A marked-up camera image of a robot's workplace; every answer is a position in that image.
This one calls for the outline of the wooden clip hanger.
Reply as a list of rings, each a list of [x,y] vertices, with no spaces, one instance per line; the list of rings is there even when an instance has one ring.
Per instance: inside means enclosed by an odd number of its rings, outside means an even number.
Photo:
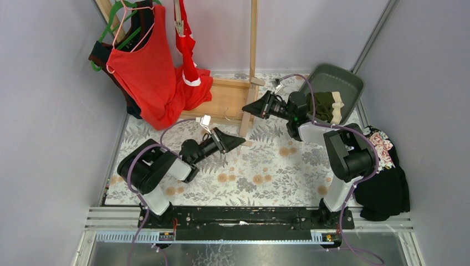
[[[181,6],[179,0],[173,0],[174,18],[175,18],[175,30],[179,37],[184,37],[184,23],[181,14]]]
[[[235,87],[241,87],[242,89],[247,88],[247,84],[249,84],[248,94],[246,97],[246,104],[241,108],[243,113],[241,119],[241,125],[239,130],[239,137],[245,138],[247,135],[247,131],[249,128],[249,122],[251,120],[251,116],[256,113],[254,107],[252,106],[258,99],[259,87],[265,86],[265,81],[258,79],[256,77],[250,77],[249,81],[237,81],[237,80],[226,80],[227,85],[234,85]]]

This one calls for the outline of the olive green underwear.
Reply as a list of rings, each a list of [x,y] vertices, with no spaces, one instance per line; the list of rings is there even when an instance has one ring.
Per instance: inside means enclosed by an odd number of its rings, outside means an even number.
[[[339,91],[318,92],[312,96],[306,96],[308,114],[315,118],[333,124],[339,124],[342,120],[341,109],[345,106]]]

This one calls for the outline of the red underwear with white lettering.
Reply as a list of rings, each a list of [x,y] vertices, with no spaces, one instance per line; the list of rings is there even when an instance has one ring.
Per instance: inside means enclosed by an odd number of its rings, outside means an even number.
[[[200,77],[198,75],[196,64],[194,63],[193,49],[196,41],[192,36],[192,31],[187,21],[187,14],[184,6],[184,2],[180,1],[181,14],[184,23],[184,37],[179,37],[176,32],[176,48],[182,55],[182,77],[186,85],[196,87],[201,84]]]

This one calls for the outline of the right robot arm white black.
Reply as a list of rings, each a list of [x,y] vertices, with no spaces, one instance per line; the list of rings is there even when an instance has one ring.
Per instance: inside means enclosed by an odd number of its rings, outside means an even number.
[[[276,116],[287,121],[291,138],[326,148],[334,177],[330,190],[320,201],[319,215],[323,220],[341,217],[354,187],[362,178],[372,177],[379,167],[373,144],[357,124],[327,125],[315,121],[312,94],[295,91],[284,101],[273,91],[242,107],[242,111],[261,119]]]

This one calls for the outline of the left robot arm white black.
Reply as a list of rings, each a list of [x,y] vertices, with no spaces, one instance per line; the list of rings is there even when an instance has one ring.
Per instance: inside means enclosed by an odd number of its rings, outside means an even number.
[[[145,208],[155,216],[162,216],[171,207],[160,187],[165,177],[189,183],[199,172],[198,163],[218,152],[226,154],[245,141],[243,137],[226,134],[214,127],[201,142],[185,140],[176,154],[163,144],[148,139],[118,164],[117,173]]]

